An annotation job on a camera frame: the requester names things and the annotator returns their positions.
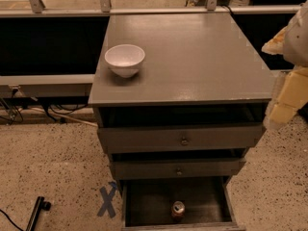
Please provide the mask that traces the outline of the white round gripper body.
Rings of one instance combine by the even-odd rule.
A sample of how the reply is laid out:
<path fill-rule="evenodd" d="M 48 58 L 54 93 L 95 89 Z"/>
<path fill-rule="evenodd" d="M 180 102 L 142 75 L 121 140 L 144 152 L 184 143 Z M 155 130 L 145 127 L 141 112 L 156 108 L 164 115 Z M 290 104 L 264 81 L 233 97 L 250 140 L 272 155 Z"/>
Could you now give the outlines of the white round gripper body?
<path fill-rule="evenodd" d="M 284 59 L 294 65 L 308 66 L 308 4 L 304 3 L 289 21 L 284 37 Z"/>

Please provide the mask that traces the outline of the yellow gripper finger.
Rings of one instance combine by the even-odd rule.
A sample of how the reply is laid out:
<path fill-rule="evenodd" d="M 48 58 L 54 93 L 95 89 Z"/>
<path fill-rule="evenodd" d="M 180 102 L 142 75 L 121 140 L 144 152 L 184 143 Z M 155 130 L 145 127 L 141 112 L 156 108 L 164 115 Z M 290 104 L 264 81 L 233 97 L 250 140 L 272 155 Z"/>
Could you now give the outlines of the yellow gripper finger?
<path fill-rule="evenodd" d="M 277 74 L 264 125 L 280 129 L 308 103 L 308 68 L 296 66 L 292 71 Z"/>
<path fill-rule="evenodd" d="M 270 55 L 282 55 L 286 28 L 282 28 L 272 39 L 266 42 L 262 51 Z"/>

